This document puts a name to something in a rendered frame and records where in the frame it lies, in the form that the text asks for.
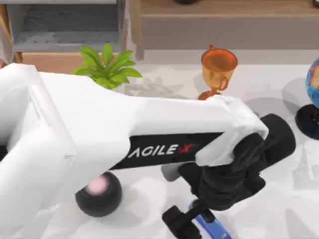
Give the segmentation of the black ball with pink spot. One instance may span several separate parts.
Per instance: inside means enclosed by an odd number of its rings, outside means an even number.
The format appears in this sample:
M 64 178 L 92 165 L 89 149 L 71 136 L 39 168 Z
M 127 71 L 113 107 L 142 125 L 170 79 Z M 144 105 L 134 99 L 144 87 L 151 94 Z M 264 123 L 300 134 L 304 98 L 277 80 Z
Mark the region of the black ball with pink spot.
M 105 172 L 75 194 L 79 209 L 91 217 L 105 217 L 114 212 L 122 200 L 122 186 L 111 172 Z

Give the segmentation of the green potted plant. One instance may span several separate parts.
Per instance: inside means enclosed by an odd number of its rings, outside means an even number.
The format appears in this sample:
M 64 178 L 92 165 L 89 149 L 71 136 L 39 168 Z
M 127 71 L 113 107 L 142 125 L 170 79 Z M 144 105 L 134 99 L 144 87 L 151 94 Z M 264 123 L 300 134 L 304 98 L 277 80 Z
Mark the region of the green potted plant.
M 101 53 L 89 46 L 82 46 L 78 52 L 83 58 L 83 65 L 76 67 L 72 74 L 87 76 L 108 90 L 128 84 L 130 77 L 142 77 L 141 73 L 133 68 L 136 64 L 131 58 L 133 50 L 124 50 L 115 55 L 111 44 L 105 43 Z

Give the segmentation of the grey pierced drawer inside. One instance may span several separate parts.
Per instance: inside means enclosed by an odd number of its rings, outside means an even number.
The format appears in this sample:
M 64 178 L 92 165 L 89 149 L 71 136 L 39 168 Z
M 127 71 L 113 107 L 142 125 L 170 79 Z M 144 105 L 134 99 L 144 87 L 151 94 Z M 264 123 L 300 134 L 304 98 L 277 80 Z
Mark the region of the grey pierced drawer inside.
M 18 52 L 77 52 L 122 48 L 125 0 L 0 0 L 7 6 Z

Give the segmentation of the blue stapler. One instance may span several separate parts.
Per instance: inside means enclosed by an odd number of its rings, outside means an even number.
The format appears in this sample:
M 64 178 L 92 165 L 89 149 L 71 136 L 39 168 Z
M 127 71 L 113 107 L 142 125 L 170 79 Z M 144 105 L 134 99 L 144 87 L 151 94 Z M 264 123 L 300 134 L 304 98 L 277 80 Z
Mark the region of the blue stapler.
M 195 223 L 199 230 L 205 231 L 204 235 L 207 239 L 232 239 L 230 233 L 216 217 L 214 222 L 206 222 L 202 217 L 202 211 L 192 219 L 192 222 Z

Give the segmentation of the pale wooden drawer front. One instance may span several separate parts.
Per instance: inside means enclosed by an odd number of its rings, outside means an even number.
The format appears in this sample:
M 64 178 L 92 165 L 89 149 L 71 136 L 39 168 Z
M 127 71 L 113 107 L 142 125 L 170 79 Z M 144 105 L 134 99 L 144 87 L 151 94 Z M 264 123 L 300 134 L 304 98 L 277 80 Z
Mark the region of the pale wooden drawer front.
M 83 65 L 79 52 L 14 52 L 17 63 L 34 65 L 38 71 L 72 73 Z

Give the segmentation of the orange trophy cup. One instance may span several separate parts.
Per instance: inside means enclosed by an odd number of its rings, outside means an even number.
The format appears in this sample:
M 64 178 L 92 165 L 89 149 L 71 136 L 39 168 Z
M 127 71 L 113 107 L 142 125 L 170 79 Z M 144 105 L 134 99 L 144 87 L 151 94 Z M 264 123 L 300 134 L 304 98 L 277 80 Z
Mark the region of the orange trophy cup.
M 220 95 L 227 89 L 234 70 L 238 66 L 238 59 L 234 53 L 224 48 L 209 45 L 201 56 L 202 75 L 208 91 L 201 93 L 198 100 L 206 100 L 211 96 Z

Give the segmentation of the wooden cupboard with shelf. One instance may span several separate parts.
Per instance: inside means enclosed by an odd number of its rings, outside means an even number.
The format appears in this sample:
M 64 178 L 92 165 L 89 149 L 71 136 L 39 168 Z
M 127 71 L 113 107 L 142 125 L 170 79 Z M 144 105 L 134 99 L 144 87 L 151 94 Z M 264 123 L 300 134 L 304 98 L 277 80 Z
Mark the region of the wooden cupboard with shelf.
M 126 0 L 129 44 L 146 51 L 197 51 L 214 45 L 237 52 L 319 55 L 316 0 Z

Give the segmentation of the globe on black base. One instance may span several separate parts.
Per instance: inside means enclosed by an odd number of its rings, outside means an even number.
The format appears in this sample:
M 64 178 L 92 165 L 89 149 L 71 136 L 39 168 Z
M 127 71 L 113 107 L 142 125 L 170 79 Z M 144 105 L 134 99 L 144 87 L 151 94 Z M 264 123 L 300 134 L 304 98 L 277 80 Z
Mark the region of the globe on black base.
M 307 72 L 305 89 L 311 104 L 304 105 L 297 111 L 296 126 L 304 135 L 319 140 L 319 58 Z

